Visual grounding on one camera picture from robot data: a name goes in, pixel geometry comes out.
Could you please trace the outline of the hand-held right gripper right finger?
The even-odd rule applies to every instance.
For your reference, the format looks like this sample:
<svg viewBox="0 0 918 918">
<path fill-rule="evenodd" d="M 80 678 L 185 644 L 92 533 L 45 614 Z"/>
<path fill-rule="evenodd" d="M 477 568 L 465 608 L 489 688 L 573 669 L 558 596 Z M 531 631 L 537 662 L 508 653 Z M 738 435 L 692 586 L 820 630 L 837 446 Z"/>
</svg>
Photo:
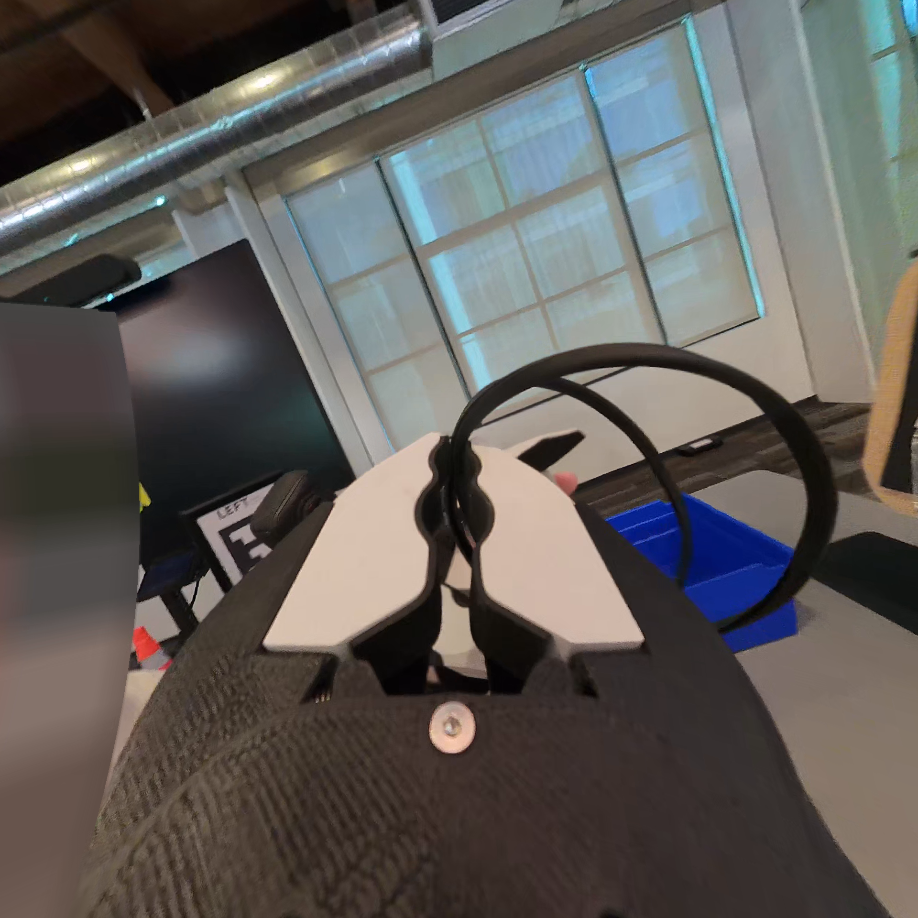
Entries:
<svg viewBox="0 0 918 918">
<path fill-rule="evenodd" d="M 476 445 L 472 635 L 484 655 L 639 649 L 645 637 L 554 474 Z"/>
</svg>

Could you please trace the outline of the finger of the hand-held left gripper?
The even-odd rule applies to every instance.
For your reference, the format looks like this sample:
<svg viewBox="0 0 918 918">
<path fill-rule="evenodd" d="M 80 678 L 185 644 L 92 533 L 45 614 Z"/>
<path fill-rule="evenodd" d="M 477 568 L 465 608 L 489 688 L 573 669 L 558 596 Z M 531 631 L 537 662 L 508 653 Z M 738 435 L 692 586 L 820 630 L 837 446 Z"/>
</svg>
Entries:
<svg viewBox="0 0 918 918">
<path fill-rule="evenodd" d="M 505 453 L 529 466 L 553 466 L 585 439 L 581 430 L 562 430 L 503 447 Z"/>
</svg>

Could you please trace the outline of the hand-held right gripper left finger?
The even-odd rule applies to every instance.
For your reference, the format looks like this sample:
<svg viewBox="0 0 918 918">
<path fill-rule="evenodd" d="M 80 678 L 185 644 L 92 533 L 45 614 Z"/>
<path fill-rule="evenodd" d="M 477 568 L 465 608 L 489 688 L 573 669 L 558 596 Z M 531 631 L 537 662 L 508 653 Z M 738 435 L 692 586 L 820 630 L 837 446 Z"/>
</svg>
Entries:
<svg viewBox="0 0 918 918">
<path fill-rule="evenodd" d="M 345 489 L 263 639 L 267 651 L 430 653 L 453 561 L 448 453 L 445 436 L 426 434 Z"/>
</svg>

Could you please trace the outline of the black desk mat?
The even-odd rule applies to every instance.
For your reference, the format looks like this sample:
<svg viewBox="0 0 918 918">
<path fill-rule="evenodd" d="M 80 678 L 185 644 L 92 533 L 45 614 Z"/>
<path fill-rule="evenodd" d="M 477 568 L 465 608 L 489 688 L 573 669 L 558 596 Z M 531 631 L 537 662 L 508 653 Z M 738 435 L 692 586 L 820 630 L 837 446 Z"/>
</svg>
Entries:
<svg viewBox="0 0 918 918">
<path fill-rule="evenodd" d="M 917 547 L 866 532 L 832 543 L 814 575 L 830 589 L 917 633 Z"/>
</svg>

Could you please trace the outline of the large black monitor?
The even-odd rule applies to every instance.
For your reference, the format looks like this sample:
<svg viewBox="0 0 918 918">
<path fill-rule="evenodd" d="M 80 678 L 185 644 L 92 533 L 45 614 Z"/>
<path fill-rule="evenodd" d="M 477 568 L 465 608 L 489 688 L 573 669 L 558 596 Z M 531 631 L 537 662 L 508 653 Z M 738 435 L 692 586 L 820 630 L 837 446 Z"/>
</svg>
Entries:
<svg viewBox="0 0 918 918">
<path fill-rule="evenodd" d="M 100 303 L 117 317 L 140 481 L 141 565 L 191 550 L 183 513 L 273 473 L 354 474 L 247 240 Z"/>
</svg>

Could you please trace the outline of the blue plastic bin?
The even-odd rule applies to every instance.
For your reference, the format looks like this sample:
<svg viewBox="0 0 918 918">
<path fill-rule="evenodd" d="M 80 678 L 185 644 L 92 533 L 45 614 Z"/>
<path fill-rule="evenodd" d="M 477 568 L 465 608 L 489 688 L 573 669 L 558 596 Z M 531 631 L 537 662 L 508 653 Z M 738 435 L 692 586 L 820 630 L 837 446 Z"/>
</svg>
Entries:
<svg viewBox="0 0 918 918">
<path fill-rule="evenodd" d="M 730 515 L 685 496 L 692 557 L 684 591 L 714 624 L 751 607 L 771 591 L 792 551 Z M 610 516 L 606 522 L 674 579 L 681 551 L 675 511 L 662 500 Z"/>
</svg>

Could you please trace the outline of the large paned window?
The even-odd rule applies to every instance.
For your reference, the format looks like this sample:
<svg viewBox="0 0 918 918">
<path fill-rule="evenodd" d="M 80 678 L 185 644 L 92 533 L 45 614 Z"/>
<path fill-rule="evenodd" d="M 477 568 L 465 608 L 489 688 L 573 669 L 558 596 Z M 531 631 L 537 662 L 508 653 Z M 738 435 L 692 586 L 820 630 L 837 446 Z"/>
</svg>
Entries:
<svg viewBox="0 0 918 918">
<path fill-rule="evenodd" d="M 284 205 L 395 450 L 531 361 L 763 315 L 690 17 Z"/>
</svg>

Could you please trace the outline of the orange traffic cone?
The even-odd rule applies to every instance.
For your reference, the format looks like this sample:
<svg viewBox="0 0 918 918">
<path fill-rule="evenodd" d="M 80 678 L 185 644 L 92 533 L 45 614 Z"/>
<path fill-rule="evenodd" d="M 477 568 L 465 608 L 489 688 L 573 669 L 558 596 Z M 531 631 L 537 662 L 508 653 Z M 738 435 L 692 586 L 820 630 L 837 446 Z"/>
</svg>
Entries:
<svg viewBox="0 0 918 918">
<path fill-rule="evenodd" d="M 163 671 L 172 665 L 173 660 L 166 649 L 144 626 L 133 630 L 132 646 L 138 667 L 142 670 Z"/>
</svg>

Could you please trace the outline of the black bar speaker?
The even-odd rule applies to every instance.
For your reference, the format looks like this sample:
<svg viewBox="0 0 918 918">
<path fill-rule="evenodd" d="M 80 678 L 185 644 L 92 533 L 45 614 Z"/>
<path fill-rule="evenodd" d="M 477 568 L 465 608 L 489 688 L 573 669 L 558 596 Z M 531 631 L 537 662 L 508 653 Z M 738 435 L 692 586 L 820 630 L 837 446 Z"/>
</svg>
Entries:
<svg viewBox="0 0 918 918">
<path fill-rule="evenodd" d="M 26 290 L 2 297 L 5 303 L 83 307 L 142 280 L 132 259 L 99 254 Z"/>
</svg>

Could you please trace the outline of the wooden framed sign board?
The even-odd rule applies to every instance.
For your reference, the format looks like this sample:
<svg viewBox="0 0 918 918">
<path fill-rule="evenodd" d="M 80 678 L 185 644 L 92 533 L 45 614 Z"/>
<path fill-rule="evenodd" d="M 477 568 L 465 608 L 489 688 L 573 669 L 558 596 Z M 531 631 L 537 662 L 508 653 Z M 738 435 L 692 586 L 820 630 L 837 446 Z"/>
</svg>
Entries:
<svg viewBox="0 0 918 918">
<path fill-rule="evenodd" d="M 892 510 L 917 515 L 917 260 L 901 277 L 887 315 L 862 468 L 875 496 Z"/>
</svg>

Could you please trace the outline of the corrugated round silver duct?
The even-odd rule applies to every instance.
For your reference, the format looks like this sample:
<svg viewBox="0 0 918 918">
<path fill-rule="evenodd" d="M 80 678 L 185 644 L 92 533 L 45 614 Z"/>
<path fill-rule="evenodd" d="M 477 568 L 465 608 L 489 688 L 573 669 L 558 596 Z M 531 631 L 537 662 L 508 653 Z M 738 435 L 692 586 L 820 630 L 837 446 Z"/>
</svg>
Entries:
<svg viewBox="0 0 918 918">
<path fill-rule="evenodd" d="M 219 173 L 257 144 L 429 66 L 418 12 L 403 4 L 2 186 L 11 256 L 149 194 Z"/>
</svg>

